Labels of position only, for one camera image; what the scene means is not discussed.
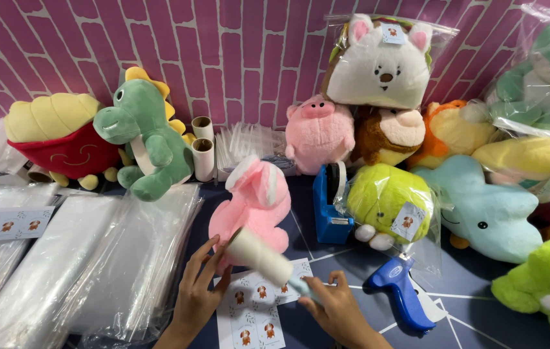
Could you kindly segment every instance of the pig snout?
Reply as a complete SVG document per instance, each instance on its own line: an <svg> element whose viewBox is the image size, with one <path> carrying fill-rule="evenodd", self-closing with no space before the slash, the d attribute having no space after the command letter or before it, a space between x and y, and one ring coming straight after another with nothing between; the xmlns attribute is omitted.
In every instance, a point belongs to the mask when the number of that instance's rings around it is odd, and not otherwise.
<svg viewBox="0 0 550 349"><path fill-rule="evenodd" d="M321 117L327 117L333 114L334 111L335 105L333 103L319 100L305 105L301 115L307 119L318 119Z"/></svg>
<svg viewBox="0 0 550 349"><path fill-rule="evenodd" d="M401 112L395 119L404 127L417 127L424 123L424 119L416 111Z"/></svg>

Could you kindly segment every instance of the brick wallpaper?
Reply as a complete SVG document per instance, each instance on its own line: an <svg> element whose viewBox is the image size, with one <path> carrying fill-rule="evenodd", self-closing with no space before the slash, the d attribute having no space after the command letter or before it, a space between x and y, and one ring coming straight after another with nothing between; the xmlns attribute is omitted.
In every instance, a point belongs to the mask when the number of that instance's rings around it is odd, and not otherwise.
<svg viewBox="0 0 550 349"><path fill-rule="evenodd" d="M536 0L550 7L550 0ZM378 13L460 29L427 101L478 97L509 66L522 0L0 0L0 117L15 100L90 93L104 104L120 68L170 85L177 117L286 125L314 94L333 37L327 13Z"/></svg>

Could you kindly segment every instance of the pink pig plush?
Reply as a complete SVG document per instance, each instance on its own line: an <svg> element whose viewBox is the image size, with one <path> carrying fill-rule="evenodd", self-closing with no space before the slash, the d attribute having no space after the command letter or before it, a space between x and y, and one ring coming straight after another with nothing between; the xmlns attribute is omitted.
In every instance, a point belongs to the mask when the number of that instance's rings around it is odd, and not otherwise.
<svg viewBox="0 0 550 349"><path fill-rule="evenodd" d="M323 164L343 160L354 148L354 121L347 106L318 94L287 110L285 155L299 175L317 175Z"/></svg>
<svg viewBox="0 0 550 349"><path fill-rule="evenodd" d="M277 228L290 211L290 192L284 173L274 164L261 162L256 155L247 156L232 171L225 182L232 200L219 204L210 218L208 236L219 234L213 250L226 243L240 227L251 230L278 253L288 248L288 234ZM223 256L217 273L229 265L240 265L229 256Z"/></svg>

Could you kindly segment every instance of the table surface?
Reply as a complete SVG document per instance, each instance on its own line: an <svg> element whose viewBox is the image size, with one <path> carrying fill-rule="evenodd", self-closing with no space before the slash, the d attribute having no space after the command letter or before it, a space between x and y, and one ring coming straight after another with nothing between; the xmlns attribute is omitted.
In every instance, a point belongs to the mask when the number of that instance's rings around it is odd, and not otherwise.
<svg viewBox="0 0 550 349"><path fill-rule="evenodd" d="M352 293L368 323L381 331L395 348L460 348L460 349L549 349L550 326L542 313L533 315L513 312L499 303L490 292L491 281L506 274L513 265L486 258L472 249L457 250L449 245L449 231L443 229L441 246L441 279L429 280L426 287L435 303L449 312L434 330L420 336L403 323L393 294L362 287L367 278L388 257L360 244L350 237L345 245L318 243L313 213L311 185L313 177L288 178L292 210L279 224L288 232L290 246L284 253L289 259L308 258L313 274L325 281L333 270L344 270ZM105 185L104 194L123 194L117 185ZM202 185L205 198L193 223L186 260L208 240L208 225L215 208L230 199L224 184ZM234 272L244 268L235 268ZM333 339L297 302L279 305L286 348L327 349ZM74 348L78 337L71 336L67 348ZM150 348L153 344L136 346ZM217 348L217 319L210 318L189 348Z"/></svg>

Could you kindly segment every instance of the light blue plush toy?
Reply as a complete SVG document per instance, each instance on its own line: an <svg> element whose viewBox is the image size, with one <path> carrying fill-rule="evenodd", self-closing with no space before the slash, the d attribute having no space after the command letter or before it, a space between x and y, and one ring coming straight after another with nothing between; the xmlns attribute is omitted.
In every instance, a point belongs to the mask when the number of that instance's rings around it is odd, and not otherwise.
<svg viewBox="0 0 550 349"><path fill-rule="evenodd" d="M471 156L454 155L436 170L415 167L411 172L440 187L441 196L453 204L453 210L441 210L441 223L451 230L454 247L471 246L489 258L521 264L542 244L527 222L537 197L520 187L486 184L480 163Z"/></svg>

